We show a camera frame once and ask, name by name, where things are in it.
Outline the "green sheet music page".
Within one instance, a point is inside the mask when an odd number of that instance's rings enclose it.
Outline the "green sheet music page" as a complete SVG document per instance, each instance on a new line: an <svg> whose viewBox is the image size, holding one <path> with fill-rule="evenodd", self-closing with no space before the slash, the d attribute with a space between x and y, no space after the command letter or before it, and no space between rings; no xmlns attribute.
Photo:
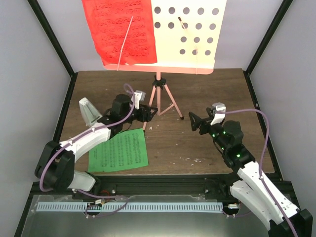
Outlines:
<svg viewBox="0 0 316 237"><path fill-rule="evenodd" d="M88 153L88 172L116 172L148 166L144 131L125 131Z"/></svg>

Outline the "red sheet music page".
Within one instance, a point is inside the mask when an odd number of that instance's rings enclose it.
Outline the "red sheet music page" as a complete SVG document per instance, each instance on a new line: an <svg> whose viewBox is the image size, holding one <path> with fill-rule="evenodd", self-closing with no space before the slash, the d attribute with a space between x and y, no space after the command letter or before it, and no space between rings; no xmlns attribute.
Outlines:
<svg viewBox="0 0 316 237"><path fill-rule="evenodd" d="M84 0L82 6L104 66L158 61L151 1Z"/></svg>

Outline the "black left frame rail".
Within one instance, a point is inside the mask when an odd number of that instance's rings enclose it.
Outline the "black left frame rail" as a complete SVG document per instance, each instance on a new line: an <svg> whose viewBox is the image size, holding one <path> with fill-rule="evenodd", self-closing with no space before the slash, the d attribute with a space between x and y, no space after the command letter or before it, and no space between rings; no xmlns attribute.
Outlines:
<svg viewBox="0 0 316 237"><path fill-rule="evenodd" d="M60 116L56 125L56 129L53 135L53 141L54 142L59 142L61 135L62 135L62 131L64 128L64 124L65 124L65 120L66 120L66 116L68 113L68 109L69 109L69 105L70 105L70 101L72 98L72 94L75 88L75 84L77 81L77 77L78 77L78 72L76 72L74 75L71 76L71 80L67 89L67 93L65 96L65 100L63 102L63 106L60 112Z"/></svg>

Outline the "white metronome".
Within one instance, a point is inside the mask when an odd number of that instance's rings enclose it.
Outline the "white metronome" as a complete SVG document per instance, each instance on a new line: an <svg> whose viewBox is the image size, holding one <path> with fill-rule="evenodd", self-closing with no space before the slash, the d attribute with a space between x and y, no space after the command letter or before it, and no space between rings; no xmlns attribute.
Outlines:
<svg viewBox="0 0 316 237"><path fill-rule="evenodd" d="M102 117L101 113L86 97L79 100L79 109L88 127L92 127Z"/></svg>

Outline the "black back left frame post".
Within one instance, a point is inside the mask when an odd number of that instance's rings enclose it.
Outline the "black back left frame post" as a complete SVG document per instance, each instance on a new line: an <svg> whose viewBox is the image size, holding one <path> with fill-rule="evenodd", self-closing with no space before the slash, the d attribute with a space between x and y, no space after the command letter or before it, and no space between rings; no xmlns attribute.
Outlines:
<svg viewBox="0 0 316 237"><path fill-rule="evenodd" d="M64 68L66 69L69 76L72 78L75 74L61 44L59 43L58 38L56 37L45 13L43 12L39 2L37 0L27 0L29 6L31 7L32 11L34 12L35 16L37 17L41 27L43 28L44 32L46 33L48 39L50 40L53 48L55 49L59 59L61 60Z"/></svg>

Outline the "pink folding music stand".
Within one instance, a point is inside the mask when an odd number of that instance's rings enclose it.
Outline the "pink folding music stand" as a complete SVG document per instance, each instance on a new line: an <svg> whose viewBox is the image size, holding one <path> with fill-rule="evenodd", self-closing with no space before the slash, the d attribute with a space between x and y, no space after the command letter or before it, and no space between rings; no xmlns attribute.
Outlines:
<svg viewBox="0 0 316 237"><path fill-rule="evenodd" d="M158 115L175 109L184 119L162 73L209 75L227 2L225 0L153 0L151 2L157 62L108 64L107 70L154 72L149 103L157 102Z"/></svg>

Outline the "black frame rail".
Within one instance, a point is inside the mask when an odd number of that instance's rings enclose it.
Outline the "black frame rail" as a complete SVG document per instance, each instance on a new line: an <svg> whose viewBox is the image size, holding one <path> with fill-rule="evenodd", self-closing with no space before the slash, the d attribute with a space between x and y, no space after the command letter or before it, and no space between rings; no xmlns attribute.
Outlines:
<svg viewBox="0 0 316 237"><path fill-rule="evenodd" d="M60 112L60 116L56 125L56 129L53 135L53 141L54 142L59 142L61 135L62 135L62 131L64 128L64 124L65 124L65 120L66 120L66 116L68 113L68 109L69 109L69 105L70 105L70 101L72 98L72 94L75 88L75 84L77 81L77 77L78 77L78 72L76 72L74 75L71 76L71 80L67 89L67 93L65 96L65 100L63 102L63 106Z"/></svg>
<svg viewBox="0 0 316 237"><path fill-rule="evenodd" d="M254 91L254 88L253 88L253 85L252 85L252 82L251 82L250 74L248 72L246 72L246 71L243 71L243 75L245 77L245 81L246 81L246 84L247 84L247 87L248 87L248 90L249 90L249 93L250 93L250 96L251 96L254 108L260 110L259 102L257 100L256 94L255 94L255 91ZM267 127L266 127L266 124L264 122L264 118L263 118L263 116L261 114L257 114L257 118L258 118L261 130L262 130L262 133L265 136L266 135L266 131L267 131ZM271 176L274 179L277 178L277 179L282 181L283 177L282 177L282 174L281 174L281 171L280 171L280 168L279 168L279 164L278 164L278 161L277 161L277 158L276 158L276 155L275 155L275 151L273 149L273 146L272 146L270 138L268 138L267 150L268 150L268 153L270 155L270 159L272 161L272 165L273 165L273 168L274 168L273 175L269 175L269 176Z"/></svg>

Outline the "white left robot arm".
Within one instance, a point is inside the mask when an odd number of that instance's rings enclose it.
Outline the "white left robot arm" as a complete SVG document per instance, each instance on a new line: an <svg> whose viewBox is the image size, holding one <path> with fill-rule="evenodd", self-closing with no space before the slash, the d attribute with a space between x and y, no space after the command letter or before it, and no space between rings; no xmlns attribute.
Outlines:
<svg viewBox="0 0 316 237"><path fill-rule="evenodd" d="M87 99L79 101L81 115L88 129L63 142L49 141L35 168L42 191L82 190L89 199L100 196L101 187L96 178L87 172L75 170L75 163L97 145L107 142L122 131L125 123L150 122L158 112L156 107L141 104L144 96L119 94L111 108L101 114Z"/></svg>

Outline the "black right frame rail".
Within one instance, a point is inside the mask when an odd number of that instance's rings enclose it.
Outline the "black right frame rail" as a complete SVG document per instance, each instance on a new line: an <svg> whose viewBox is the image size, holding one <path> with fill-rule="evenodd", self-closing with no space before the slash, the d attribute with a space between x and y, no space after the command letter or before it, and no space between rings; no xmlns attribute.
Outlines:
<svg viewBox="0 0 316 237"><path fill-rule="evenodd" d="M248 90L249 90L249 93L250 93L250 96L251 96L254 108L260 110L259 102L257 100L256 94L255 94L255 91L254 91L254 88L253 88L253 85L252 85L252 82L251 82L250 74L248 72L246 72L246 71L243 71L243 75L245 77L245 81L246 81L246 84L247 84L247 87L248 87ZM262 133L265 136L266 135L266 131L267 131L267 127L266 127L266 124L264 122L264 118L263 118L263 116L261 114L257 114L257 118L258 118L261 130L262 130ZM268 150L268 153L270 155L270 159L272 161L272 165L273 165L273 168L274 168L273 175L269 175L269 176L271 176L274 179L277 178L277 179L282 181L283 177L282 177L282 174L281 174L281 171L280 171L280 168L279 168L279 164L278 164L278 161L277 161L277 158L276 158L276 155L275 155L275 151L273 149L273 146L272 146L270 138L268 138L267 150Z"/></svg>

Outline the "black frame post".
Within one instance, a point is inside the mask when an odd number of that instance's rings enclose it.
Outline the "black frame post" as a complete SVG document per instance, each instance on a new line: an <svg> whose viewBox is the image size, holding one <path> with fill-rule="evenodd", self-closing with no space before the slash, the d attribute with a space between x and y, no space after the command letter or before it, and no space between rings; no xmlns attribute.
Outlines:
<svg viewBox="0 0 316 237"><path fill-rule="evenodd" d="M273 35L278 29L280 23L282 22L284 16L286 15L288 9L290 8L293 0L283 0L279 6L276 14L274 15L267 31L265 32L254 56L252 57L247 69L245 70L249 75L254 71L257 63L259 62L261 56L263 55L265 49L267 48L269 42L271 41Z"/></svg>
<svg viewBox="0 0 316 237"><path fill-rule="evenodd" d="M50 40L53 48L55 49L59 59L61 60L64 68L66 69L69 76L72 78L75 74L61 44L59 43L58 38L56 37L45 13L43 12L39 2L37 0L27 0L29 6L31 7L32 11L34 12L35 16L37 17L41 27L43 28L44 32L46 33L48 39Z"/></svg>

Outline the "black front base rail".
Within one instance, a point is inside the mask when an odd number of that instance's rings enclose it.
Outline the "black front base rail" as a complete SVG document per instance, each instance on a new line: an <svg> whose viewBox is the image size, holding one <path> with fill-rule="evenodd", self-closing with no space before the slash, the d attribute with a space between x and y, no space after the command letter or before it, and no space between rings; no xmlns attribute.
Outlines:
<svg viewBox="0 0 316 237"><path fill-rule="evenodd" d="M230 187L236 174L202 175L97 175L89 194L103 196L191 195L218 201L234 200Z"/></svg>

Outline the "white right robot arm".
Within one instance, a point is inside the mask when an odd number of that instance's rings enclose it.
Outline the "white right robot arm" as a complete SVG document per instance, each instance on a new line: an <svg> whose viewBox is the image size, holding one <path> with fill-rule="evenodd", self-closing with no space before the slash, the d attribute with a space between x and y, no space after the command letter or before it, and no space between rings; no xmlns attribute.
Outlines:
<svg viewBox="0 0 316 237"><path fill-rule="evenodd" d="M209 134L224 163L232 169L233 180L220 185L223 198L235 197L266 227L271 237L310 237L313 217L289 200L262 170L262 162L243 144L238 121L225 120L226 106L215 103L206 109L207 118L190 112L192 131Z"/></svg>

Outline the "black back right frame post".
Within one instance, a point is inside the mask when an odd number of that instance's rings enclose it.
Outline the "black back right frame post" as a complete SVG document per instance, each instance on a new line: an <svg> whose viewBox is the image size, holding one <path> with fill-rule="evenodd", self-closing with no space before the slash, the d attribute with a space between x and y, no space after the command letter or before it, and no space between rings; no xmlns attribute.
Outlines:
<svg viewBox="0 0 316 237"><path fill-rule="evenodd" d="M274 15L267 31L265 32L254 56L252 57L247 69L245 70L249 75L254 71L257 63L259 62L261 56L263 55L265 49L267 48L269 42L271 41L273 35L278 29L280 23L282 22L284 16L286 15L288 9L290 8L293 0L283 0L279 6L276 14Z"/></svg>

